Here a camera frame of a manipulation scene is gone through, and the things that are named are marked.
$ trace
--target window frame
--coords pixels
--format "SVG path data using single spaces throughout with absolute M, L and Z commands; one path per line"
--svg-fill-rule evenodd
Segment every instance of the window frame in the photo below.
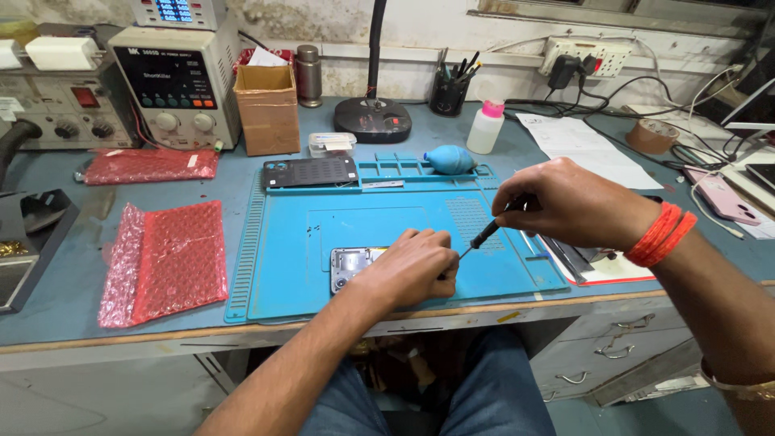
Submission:
M 605 7 L 604 10 L 592 6 Z M 479 0 L 472 16 L 551 19 L 629 29 L 747 39 L 766 21 L 767 11 L 691 0 Z M 678 20 L 671 17 L 680 16 Z

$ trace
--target wall socket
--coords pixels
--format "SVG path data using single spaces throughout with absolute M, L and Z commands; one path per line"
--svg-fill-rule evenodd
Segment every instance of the wall socket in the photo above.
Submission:
M 546 41 L 543 64 L 538 71 L 548 76 L 552 72 L 554 61 L 561 54 L 578 56 L 582 61 L 591 54 L 598 59 L 600 67 L 588 77 L 614 78 L 625 66 L 627 56 L 631 53 L 632 45 L 627 43 L 550 37 Z

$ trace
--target person's hand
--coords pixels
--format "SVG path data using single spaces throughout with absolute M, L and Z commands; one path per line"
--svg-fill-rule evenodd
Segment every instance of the person's hand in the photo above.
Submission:
M 504 212 L 523 192 L 534 194 L 538 205 L 526 211 Z M 567 157 L 517 171 L 503 182 L 492 203 L 501 227 L 527 230 L 575 247 L 627 251 L 638 243 L 660 215 L 661 207 Z
M 408 229 L 339 294 L 373 297 L 372 303 L 384 304 L 390 311 L 431 298 L 451 297 L 459 259 L 457 251 L 450 249 L 450 232 Z

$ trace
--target power supply knob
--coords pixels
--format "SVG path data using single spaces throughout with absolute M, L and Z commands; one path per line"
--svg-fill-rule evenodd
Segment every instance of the power supply knob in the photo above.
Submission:
M 204 113 L 194 115 L 194 127 L 196 127 L 197 130 L 206 132 L 212 129 L 213 124 L 215 124 L 215 121 L 212 120 L 210 115 L 205 115 Z
M 105 139 L 115 133 L 113 126 L 107 121 L 95 121 L 94 126 L 91 128 L 91 134 L 100 139 Z
M 175 130 L 177 129 L 177 117 L 171 113 L 162 112 L 156 116 L 156 125 L 162 130 Z
M 57 127 L 53 130 L 58 137 L 62 139 L 70 139 L 77 136 L 80 133 L 78 126 L 71 121 L 57 121 Z

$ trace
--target red power switch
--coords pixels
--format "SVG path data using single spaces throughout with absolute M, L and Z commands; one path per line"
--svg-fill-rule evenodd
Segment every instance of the red power switch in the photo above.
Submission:
M 98 108 L 99 102 L 90 88 L 70 88 L 82 108 Z

